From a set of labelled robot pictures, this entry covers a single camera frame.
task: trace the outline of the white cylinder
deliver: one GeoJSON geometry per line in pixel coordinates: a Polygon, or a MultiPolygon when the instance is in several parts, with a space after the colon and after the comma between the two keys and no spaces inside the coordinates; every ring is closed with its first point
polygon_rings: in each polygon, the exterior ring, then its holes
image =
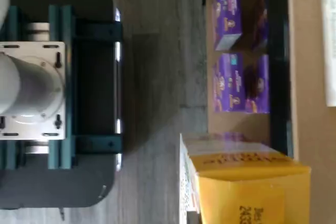
{"type": "Polygon", "coordinates": [[[38,115],[53,98],[52,78],[43,66],[0,53],[0,115],[38,115]]]}

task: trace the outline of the brown cardboard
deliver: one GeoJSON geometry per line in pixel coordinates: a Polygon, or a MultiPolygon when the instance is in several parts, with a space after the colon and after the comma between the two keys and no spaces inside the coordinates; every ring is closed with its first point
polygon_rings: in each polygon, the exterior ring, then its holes
{"type": "Polygon", "coordinates": [[[295,158],[312,168],[311,223],[334,224],[336,108],[326,106],[321,0],[289,0],[295,158]]]}
{"type": "MultiPolygon", "coordinates": [[[[241,0],[243,35],[236,45],[228,52],[241,52],[244,57],[244,64],[255,62],[261,53],[253,53],[253,8],[258,0],[241,0]]],[[[208,130],[211,133],[241,132],[247,138],[255,141],[269,140],[269,115],[268,114],[246,114],[241,112],[215,113],[213,108],[213,70],[212,66],[222,52],[214,50],[213,22],[212,22],[213,0],[206,1],[206,25],[207,25],[207,88],[208,88],[208,130]]]]}

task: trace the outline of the black shelf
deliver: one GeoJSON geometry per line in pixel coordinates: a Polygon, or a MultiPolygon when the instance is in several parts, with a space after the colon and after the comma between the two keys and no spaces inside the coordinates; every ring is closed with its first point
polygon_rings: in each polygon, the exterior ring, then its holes
{"type": "Polygon", "coordinates": [[[288,0],[267,0],[271,147],[293,157],[288,0]]]}

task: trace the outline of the shelf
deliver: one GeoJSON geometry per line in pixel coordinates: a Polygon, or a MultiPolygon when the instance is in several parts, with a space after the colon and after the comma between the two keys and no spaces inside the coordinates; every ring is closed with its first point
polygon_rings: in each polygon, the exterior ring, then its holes
{"type": "MultiPolygon", "coordinates": [[[[254,3],[254,0],[241,0],[242,5],[250,5],[254,3]]],[[[248,9],[246,6],[242,6],[243,11],[248,9]]],[[[270,78],[270,117],[269,123],[257,124],[259,120],[254,123],[243,123],[246,115],[221,115],[226,119],[219,119],[219,115],[211,114],[209,106],[209,130],[219,131],[222,126],[222,131],[229,129],[237,129],[246,131],[249,135],[254,137],[263,137],[261,133],[257,131],[264,131],[261,128],[252,128],[264,126],[267,134],[269,133],[270,146],[288,156],[293,157],[293,140],[292,140],[292,121],[291,121],[291,103],[290,103],[290,57],[289,57],[289,26],[288,26],[288,0],[268,0],[268,22],[269,22],[269,38],[267,52],[269,55],[269,78],[270,78]],[[237,123],[243,124],[243,127],[234,127],[237,123]]],[[[213,64],[216,56],[212,56],[212,52],[209,49],[211,45],[211,38],[207,39],[208,44],[208,65],[213,64]]],[[[208,88],[212,87],[212,83],[208,82],[208,88]]]]}
{"type": "MultiPolygon", "coordinates": [[[[214,50],[212,8],[214,0],[206,0],[207,20],[207,79],[208,79],[208,130],[209,132],[240,132],[252,140],[268,143],[270,139],[269,114],[247,114],[243,112],[214,112],[213,106],[213,69],[212,66],[225,51],[214,50]]],[[[241,0],[243,35],[227,52],[240,52],[244,65],[256,62],[260,52],[252,52],[253,8],[258,0],[241,0]]]]}

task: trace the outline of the white mounting plate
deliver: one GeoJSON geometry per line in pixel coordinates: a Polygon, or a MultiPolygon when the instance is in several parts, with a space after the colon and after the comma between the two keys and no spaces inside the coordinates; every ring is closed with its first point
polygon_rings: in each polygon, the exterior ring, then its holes
{"type": "MultiPolygon", "coordinates": [[[[0,52],[6,55],[18,58],[23,61],[34,58],[41,59],[46,64],[54,66],[56,62],[56,53],[60,53],[60,60],[62,66],[60,68],[54,68],[54,73],[57,73],[62,80],[63,90],[65,90],[65,44],[63,42],[53,41],[14,41],[14,42],[0,42],[0,52]]],[[[48,140],[63,140],[66,137],[66,110],[65,110],[65,98],[58,108],[55,109],[53,115],[45,120],[34,124],[18,123],[16,118],[7,116],[5,121],[5,128],[0,130],[0,140],[36,140],[36,141],[48,141],[48,140]],[[55,127],[56,115],[60,115],[62,124],[59,129],[55,127]],[[8,133],[17,133],[14,135],[4,135],[8,133]]]]}

